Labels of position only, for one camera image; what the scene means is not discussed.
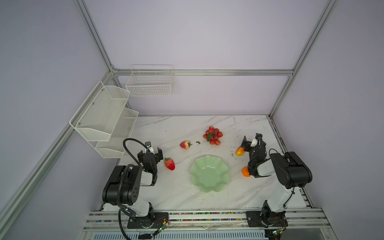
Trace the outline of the orange yellow mango fake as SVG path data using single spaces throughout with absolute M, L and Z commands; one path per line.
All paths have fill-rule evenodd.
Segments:
M 245 149 L 243 147 L 239 147 L 236 151 L 237 156 L 242 156 L 245 154 Z

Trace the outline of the orange fake fruit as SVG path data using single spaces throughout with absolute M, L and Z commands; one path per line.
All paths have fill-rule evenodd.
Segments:
M 246 177 L 246 178 L 249 178 L 249 177 L 251 176 L 247 167 L 244 167 L 244 168 L 242 169 L 242 174 L 243 174 L 243 176 Z

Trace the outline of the pale red strawberry fake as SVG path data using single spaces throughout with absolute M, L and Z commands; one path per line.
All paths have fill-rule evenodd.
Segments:
M 190 141 L 183 141 L 182 143 L 180 143 L 180 147 L 183 148 L 183 149 L 189 149 L 193 144 L 191 144 Z

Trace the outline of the red cherry cluster fake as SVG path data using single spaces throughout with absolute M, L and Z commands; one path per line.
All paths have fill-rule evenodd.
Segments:
M 203 138 L 211 145 L 219 146 L 221 144 L 220 138 L 223 136 L 224 134 L 219 129 L 213 126 L 209 126 L 203 135 Z

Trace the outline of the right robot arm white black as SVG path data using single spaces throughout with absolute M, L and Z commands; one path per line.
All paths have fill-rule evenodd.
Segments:
M 263 203 L 257 225 L 268 228 L 284 224 L 288 203 L 297 189 L 312 181 L 311 170 L 295 152 L 268 153 L 263 135 L 259 133 L 252 141 L 243 138 L 236 155 L 245 153 L 249 154 L 245 169 L 250 177 L 266 178 L 275 174 L 279 181 L 272 195 Z

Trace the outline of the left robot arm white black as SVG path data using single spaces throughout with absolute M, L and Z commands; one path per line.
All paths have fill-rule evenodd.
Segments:
M 142 166 L 116 166 L 109 177 L 102 200 L 106 204 L 119 207 L 125 215 L 142 225 L 151 225 L 155 214 L 151 203 L 140 199 L 140 187 L 154 186 L 158 178 L 157 164 L 163 160 L 163 151 L 153 148 L 146 153 L 138 153 Z

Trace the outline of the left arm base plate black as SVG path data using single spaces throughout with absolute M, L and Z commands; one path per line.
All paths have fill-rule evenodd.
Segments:
M 169 213 L 157 212 L 149 213 L 145 217 L 129 218 L 127 223 L 128 229 L 158 229 L 164 225 L 164 222 L 169 220 Z

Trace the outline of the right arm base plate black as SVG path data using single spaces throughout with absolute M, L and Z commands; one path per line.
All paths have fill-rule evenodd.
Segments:
M 285 211 L 280 213 L 263 213 L 262 211 L 247 211 L 246 219 L 250 228 L 279 228 L 287 227 Z

